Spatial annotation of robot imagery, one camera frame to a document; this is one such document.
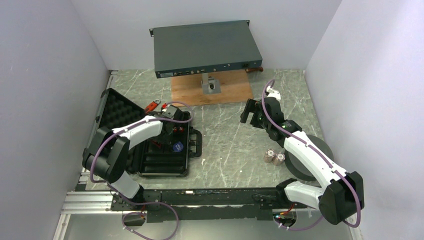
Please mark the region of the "blue small blind button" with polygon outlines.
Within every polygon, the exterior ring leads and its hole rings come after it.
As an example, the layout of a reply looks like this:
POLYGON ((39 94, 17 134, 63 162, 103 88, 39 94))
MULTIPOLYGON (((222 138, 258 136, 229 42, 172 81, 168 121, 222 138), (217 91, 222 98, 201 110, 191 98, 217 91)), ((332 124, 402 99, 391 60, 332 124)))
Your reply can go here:
POLYGON ((184 150, 184 144, 182 142, 178 141, 178 142, 176 142, 172 145, 172 150, 175 153, 180 153, 184 150))

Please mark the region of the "black poker set case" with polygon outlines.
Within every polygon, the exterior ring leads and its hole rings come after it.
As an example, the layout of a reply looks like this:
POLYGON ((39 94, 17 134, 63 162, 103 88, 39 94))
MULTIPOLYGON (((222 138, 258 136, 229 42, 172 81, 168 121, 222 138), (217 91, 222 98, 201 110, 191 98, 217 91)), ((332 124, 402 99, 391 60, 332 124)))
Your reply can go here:
MULTIPOLYGON (((166 106, 164 104, 160 109, 156 108, 153 111, 159 112, 166 106)), ((141 120, 145 115, 144 108, 109 88, 101 95, 100 114, 96 117, 97 130, 102 127, 109 129, 124 127, 141 120)), ((178 132, 173 131, 168 137, 169 143, 151 138, 131 149, 126 162, 126 171, 144 177, 185 176, 189 158, 199 157, 202 153, 200 146, 202 137, 198 130, 193 129, 191 122, 180 127, 178 132), (184 128, 184 132, 179 131, 180 127, 184 128), (183 143, 182 152, 173 152, 173 144, 177 142, 183 143)))

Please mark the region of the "orange poker chip stack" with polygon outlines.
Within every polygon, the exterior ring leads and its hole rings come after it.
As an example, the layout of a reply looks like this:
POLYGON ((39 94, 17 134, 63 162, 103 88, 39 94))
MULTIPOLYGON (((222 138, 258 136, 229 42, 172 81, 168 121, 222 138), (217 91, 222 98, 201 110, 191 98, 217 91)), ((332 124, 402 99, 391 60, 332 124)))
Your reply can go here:
POLYGON ((271 163, 275 157, 275 151, 273 149, 268 149, 263 157, 265 163, 271 163))
POLYGON ((282 152, 279 152, 273 157, 272 164, 274 166, 280 166, 285 161, 285 159, 286 159, 285 154, 282 152))

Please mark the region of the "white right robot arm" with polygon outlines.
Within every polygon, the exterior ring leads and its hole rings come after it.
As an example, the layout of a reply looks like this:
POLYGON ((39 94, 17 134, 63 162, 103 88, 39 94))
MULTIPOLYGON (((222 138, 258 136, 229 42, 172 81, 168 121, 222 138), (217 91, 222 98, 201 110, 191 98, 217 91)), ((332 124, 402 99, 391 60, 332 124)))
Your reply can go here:
POLYGON ((298 178, 287 179, 276 186, 276 203, 282 208, 300 203, 317 209, 333 225, 356 215, 357 222, 350 227, 358 227, 365 207, 362 176, 356 171, 348 172, 331 160, 295 121, 284 117, 276 98, 249 98, 240 122, 245 123, 249 114, 253 114, 250 125, 264 129, 271 140, 295 157, 319 183, 316 187, 301 183, 298 178))

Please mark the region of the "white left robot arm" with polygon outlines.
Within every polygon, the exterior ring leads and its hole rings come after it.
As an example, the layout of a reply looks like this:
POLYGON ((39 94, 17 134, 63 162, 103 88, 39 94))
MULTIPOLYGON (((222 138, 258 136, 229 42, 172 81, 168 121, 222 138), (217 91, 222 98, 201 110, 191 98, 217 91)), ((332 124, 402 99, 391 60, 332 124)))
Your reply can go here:
POLYGON ((82 166, 89 170, 90 180, 98 176, 101 183, 107 183, 124 197, 129 209, 137 210, 145 202, 144 188, 126 171, 130 150, 149 139, 167 144, 173 130, 192 119, 191 111, 182 111, 170 102, 162 110, 147 113, 126 126, 101 127, 83 153, 82 166))

